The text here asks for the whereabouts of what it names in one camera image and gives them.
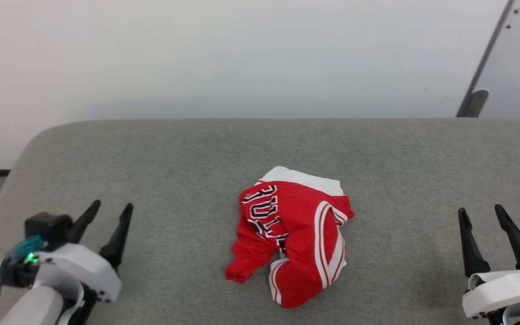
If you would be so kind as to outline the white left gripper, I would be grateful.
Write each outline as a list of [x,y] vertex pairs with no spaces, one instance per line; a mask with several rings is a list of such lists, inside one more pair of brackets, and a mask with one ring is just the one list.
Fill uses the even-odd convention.
[[134,210],[126,204],[118,218],[108,243],[99,254],[79,245],[85,230],[99,212],[101,200],[95,200],[73,223],[68,232],[68,243],[52,252],[38,253],[39,271],[34,286],[53,289],[63,301],[74,301],[70,308],[60,308],[56,325],[68,325],[72,316],[85,303],[85,292],[91,293],[91,301],[116,302],[121,292],[121,279],[117,274],[121,265],[130,222]]

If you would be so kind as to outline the red Bulls jersey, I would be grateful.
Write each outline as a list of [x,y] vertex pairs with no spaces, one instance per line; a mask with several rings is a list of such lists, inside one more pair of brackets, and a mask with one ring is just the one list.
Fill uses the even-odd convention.
[[338,280],[347,264],[340,229],[354,216],[338,180],[276,166],[238,201],[240,221],[227,280],[245,283],[269,265],[272,300],[290,309]]

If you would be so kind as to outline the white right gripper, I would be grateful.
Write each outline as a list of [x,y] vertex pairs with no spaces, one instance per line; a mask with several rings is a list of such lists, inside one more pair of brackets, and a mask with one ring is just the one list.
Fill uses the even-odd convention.
[[520,229],[510,218],[505,208],[497,204],[495,214],[501,229],[507,234],[516,260],[514,271],[491,271],[483,259],[475,238],[472,224],[465,208],[458,210],[464,274],[468,279],[468,290],[462,296],[462,308],[468,318],[481,316],[508,308],[520,316]]

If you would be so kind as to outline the grey metal bar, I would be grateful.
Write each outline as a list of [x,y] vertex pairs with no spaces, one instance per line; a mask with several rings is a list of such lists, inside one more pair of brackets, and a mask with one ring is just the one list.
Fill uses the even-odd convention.
[[494,48],[494,45],[497,42],[497,39],[504,28],[504,23],[513,8],[515,0],[506,0],[505,6],[495,29],[489,39],[487,47],[483,52],[481,60],[479,61],[479,65],[475,70],[474,76],[471,79],[468,90],[465,93],[463,100],[461,101],[461,105],[456,113],[456,118],[478,118],[481,114],[483,107],[489,97],[490,92],[484,88],[477,87],[477,83],[481,79],[483,74],[483,70],[488,62],[488,59],[491,55],[491,52]]

